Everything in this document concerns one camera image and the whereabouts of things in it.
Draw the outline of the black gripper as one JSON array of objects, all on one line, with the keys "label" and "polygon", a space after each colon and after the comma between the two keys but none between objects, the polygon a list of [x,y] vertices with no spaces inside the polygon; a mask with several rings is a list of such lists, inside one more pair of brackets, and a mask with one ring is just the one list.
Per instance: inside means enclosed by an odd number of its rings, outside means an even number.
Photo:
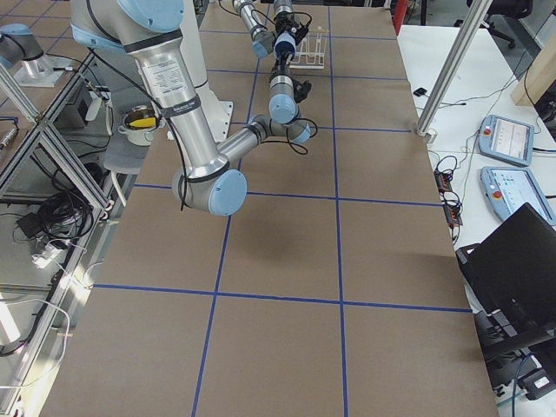
[{"label": "black gripper", "polygon": [[301,22],[295,13],[281,13],[275,16],[274,25],[277,36],[289,35],[295,43],[300,43],[309,32],[309,22]]},{"label": "black gripper", "polygon": [[296,103],[301,103],[308,98],[308,94],[312,89],[312,83],[309,80],[300,82],[293,80],[294,85],[294,100]]}]

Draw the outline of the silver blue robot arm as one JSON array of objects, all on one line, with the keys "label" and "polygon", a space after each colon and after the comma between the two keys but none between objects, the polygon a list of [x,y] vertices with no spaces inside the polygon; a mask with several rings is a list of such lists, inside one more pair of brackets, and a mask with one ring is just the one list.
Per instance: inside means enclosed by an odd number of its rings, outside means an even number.
[{"label": "silver blue robot arm", "polygon": [[292,99],[300,103],[312,89],[309,81],[303,83],[291,77],[289,64],[297,52],[297,47],[309,32],[312,16],[306,12],[296,13],[291,1],[274,1],[274,30],[270,30],[258,17],[263,13],[256,9],[253,1],[233,1],[233,15],[239,16],[245,23],[252,40],[252,48],[258,58],[270,54],[275,57],[270,81],[283,76],[292,82]]},{"label": "silver blue robot arm", "polygon": [[303,118],[299,102],[311,89],[291,76],[289,61],[308,33],[295,19],[289,1],[274,3],[274,30],[256,15],[250,1],[234,1],[234,11],[246,25],[255,54],[275,57],[270,78],[268,115],[257,115],[223,142],[217,142],[205,115],[201,91],[189,74],[194,60],[183,56],[181,25],[186,15],[183,1],[73,1],[70,4],[74,39],[83,46],[132,56],[146,87],[146,97],[156,106],[173,134],[182,169],[173,180],[181,203],[212,215],[229,216],[245,201],[248,185],[232,164],[263,142],[285,137],[301,149],[314,133]]}]

